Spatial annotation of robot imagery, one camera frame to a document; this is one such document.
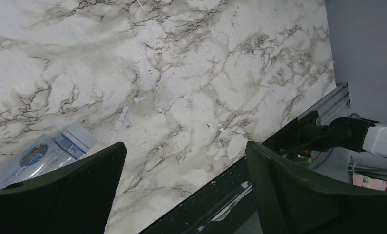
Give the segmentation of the clear bottle pale blue cap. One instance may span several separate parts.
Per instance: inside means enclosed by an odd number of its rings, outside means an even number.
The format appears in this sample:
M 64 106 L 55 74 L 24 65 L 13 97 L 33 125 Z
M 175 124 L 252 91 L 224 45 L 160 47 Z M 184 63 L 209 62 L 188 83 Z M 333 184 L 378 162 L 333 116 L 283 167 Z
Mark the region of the clear bottle pale blue cap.
M 78 123 L 57 138 L 42 134 L 0 171 L 0 190 L 74 163 L 96 143 L 97 138 Z

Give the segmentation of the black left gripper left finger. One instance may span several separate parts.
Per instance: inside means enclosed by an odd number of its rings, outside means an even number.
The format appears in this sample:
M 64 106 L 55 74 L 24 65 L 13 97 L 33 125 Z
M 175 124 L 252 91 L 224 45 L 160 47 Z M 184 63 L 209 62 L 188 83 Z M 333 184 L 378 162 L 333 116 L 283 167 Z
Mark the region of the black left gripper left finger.
M 125 163 L 117 142 L 0 190 L 0 234 L 102 234 Z

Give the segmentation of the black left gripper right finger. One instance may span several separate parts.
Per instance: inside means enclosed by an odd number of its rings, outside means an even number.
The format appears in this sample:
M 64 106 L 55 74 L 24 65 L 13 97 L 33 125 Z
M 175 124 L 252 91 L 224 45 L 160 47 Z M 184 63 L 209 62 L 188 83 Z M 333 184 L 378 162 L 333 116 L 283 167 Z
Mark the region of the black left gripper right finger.
M 246 162 L 265 234 L 387 234 L 387 191 L 351 185 L 250 141 Z

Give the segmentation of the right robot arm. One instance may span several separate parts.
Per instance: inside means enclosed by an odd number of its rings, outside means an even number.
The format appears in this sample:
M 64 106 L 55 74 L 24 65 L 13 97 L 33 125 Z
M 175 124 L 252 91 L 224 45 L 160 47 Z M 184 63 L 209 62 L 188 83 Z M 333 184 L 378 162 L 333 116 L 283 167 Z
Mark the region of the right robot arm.
M 329 125 L 305 125 L 299 128 L 297 140 L 302 150 L 341 147 L 387 158 L 387 125 L 374 120 L 340 117 Z

